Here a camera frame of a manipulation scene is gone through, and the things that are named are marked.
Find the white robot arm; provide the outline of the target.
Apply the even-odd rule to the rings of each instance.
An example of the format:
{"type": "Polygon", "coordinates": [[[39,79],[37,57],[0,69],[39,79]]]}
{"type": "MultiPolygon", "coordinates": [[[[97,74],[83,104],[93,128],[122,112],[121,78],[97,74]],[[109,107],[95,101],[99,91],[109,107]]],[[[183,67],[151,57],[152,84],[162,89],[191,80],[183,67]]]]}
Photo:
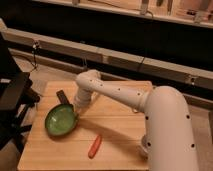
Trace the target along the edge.
{"type": "Polygon", "coordinates": [[[75,82],[78,108],[88,106],[92,93],[97,92],[145,114],[150,171],[199,171],[188,104],[177,89],[136,90],[102,81],[97,70],[80,73],[75,82]]]}

